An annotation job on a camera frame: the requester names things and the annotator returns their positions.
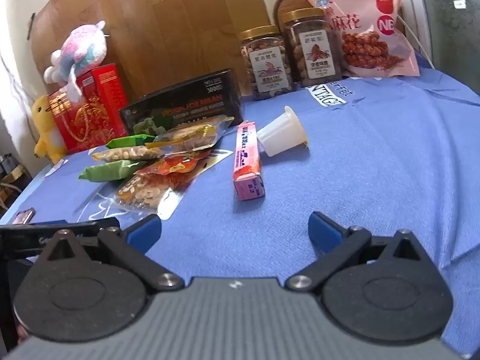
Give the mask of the green snack packet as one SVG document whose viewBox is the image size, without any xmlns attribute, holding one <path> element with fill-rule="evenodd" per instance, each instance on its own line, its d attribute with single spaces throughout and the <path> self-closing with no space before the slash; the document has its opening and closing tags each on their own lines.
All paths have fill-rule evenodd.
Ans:
<svg viewBox="0 0 480 360">
<path fill-rule="evenodd" d="M 106 147 L 108 149 L 117 149 L 124 147 L 133 147 L 133 146 L 144 146 L 146 143 L 154 141 L 155 136 L 148 134 L 137 134 L 131 136 L 123 136 L 110 140 Z"/>
<path fill-rule="evenodd" d="M 78 179 L 88 180 L 94 183 L 123 180 L 131 177 L 146 164 L 147 161 L 119 160 L 88 166 L 79 174 Z"/>
</svg>

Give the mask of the peanut snack packet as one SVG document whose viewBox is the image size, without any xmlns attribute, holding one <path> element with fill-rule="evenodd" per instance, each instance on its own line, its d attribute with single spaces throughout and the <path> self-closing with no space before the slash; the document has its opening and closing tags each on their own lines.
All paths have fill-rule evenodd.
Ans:
<svg viewBox="0 0 480 360">
<path fill-rule="evenodd" d="M 120 160 L 152 160 L 162 156 L 163 152 L 158 147 L 148 148 L 145 145 L 108 149 L 92 154 L 94 160 L 109 163 Z"/>
</svg>

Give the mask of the pink long snack box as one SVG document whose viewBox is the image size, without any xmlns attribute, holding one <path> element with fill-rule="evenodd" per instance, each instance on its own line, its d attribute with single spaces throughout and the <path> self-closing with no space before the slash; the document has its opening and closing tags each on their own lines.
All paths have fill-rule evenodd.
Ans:
<svg viewBox="0 0 480 360">
<path fill-rule="evenodd" d="M 243 122 L 237 128 L 233 160 L 233 186 L 240 201 L 264 197 L 256 124 Z"/>
</svg>

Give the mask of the clear yellow snack packet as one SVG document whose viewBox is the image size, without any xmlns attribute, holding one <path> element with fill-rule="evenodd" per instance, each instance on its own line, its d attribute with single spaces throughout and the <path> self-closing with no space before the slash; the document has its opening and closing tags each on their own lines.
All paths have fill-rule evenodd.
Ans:
<svg viewBox="0 0 480 360">
<path fill-rule="evenodd" d="M 206 150 L 214 147 L 234 121 L 233 116 L 218 115 L 178 125 L 145 144 L 165 154 Z"/>
</svg>

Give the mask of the red orange snack packet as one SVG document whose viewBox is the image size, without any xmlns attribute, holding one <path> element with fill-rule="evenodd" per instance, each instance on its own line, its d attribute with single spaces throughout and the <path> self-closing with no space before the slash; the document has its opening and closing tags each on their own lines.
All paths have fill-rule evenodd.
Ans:
<svg viewBox="0 0 480 360">
<path fill-rule="evenodd" d="M 172 173 L 188 173 L 195 169 L 200 160 L 207 158 L 211 151 L 211 149 L 200 150 L 186 154 L 168 156 L 136 171 L 135 175 L 167 176 Z"/>
</svg>

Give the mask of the smartphone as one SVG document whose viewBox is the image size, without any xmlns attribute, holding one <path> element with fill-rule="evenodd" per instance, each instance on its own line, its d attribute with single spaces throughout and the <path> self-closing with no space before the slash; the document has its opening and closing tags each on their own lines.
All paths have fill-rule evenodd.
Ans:
<svg viewBox="0 0 480 360">
<path fill-rule="evenodd" d="M 36 211 L 33 208 L 26 209 L 17 213 L 12 224 L 13 225 L 25 225 L 29 224 L 32 218 L 35 216 Z"/>
</svg>

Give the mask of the yellow duck plush toy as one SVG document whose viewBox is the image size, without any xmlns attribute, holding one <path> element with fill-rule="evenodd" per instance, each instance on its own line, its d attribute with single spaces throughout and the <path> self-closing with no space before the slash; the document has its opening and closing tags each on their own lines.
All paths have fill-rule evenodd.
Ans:
<svg viewBox="0 0 480 360">
<path fill-rule="evenodd" d="M 32 104 L 32 121 L 39 134 L 34 147 L 37 157 L 47 157 L 52 164 L 57 164 L 68 153 L 64 139 L 55 123 L 49 99 L 46 95 L 40 96 Z"/>
</svg>

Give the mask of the red gift box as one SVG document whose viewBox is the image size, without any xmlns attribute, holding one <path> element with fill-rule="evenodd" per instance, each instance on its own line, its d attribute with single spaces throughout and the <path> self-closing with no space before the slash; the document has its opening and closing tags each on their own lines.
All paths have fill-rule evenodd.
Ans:
<svg viewBox="0 0 480 360">
<path fill-rule="evenodd" d="M 61 88 L 48 96 L 55 123 L 70 154 L 105 146 L 126 137 L 120 110 L 128 105 L 114 63 L 96 67 L 76 80 L 81 91 L 73 102 Z"/>
</svg>

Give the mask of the black tin box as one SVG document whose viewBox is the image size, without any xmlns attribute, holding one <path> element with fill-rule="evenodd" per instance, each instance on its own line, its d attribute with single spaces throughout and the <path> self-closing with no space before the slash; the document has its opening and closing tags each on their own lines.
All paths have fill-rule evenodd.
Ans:
<svg viewBox="0 0 480 360">
<path fill-rule="evenodd" d="M 224 69 L 162 88 L 120 110 L 128 133 L 160 135 L 178 125 L 213 116 L 242 122 L 239 86 L 232 69 Z"/>
</svg>

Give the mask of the pink blue plush toy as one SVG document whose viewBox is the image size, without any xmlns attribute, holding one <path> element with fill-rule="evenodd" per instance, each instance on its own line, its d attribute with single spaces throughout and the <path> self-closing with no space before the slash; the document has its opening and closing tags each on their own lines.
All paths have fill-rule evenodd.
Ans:
<svg viewBox="0 0 480 360">
<path fill-rule="evenodd" d="M 50 66 L 43 72 L 44 82 L 62 86 L 73 103 L 83 97 L 77 78 L 97 68 L 107 55 L 105 26 L 101 20 L 72 30 L 62 47 L 51 54 Z"/>
</svg>

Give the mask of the pink twisted snack bag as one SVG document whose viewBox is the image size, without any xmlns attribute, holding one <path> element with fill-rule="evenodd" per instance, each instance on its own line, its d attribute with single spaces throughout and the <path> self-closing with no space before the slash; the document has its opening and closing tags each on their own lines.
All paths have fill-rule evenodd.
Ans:
<svg viewBox="0 0 480 360">
<path fill-rule="evenodd" d="M 413 47 L 398 30 L 402 0 L 307 0 L 324 11 L 344 72 L 357 77 L 417 77 Z"/>
</svg>

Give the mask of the brown round wooden board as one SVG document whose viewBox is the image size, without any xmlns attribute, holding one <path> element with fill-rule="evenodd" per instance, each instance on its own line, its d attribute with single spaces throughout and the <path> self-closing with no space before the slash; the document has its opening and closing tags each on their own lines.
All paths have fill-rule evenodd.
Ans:
<svg viewBox="0 0 480 360">
<path fill-rule="evenodd" d="M 298 9 L 310 8 L 311 6 L 312 4 L 308 0 L 277 0 L 272 8 L 274 24 L 276 24 L 282 33 L 285 27 L 282 20 L 284 14 Z"/>
</svg>

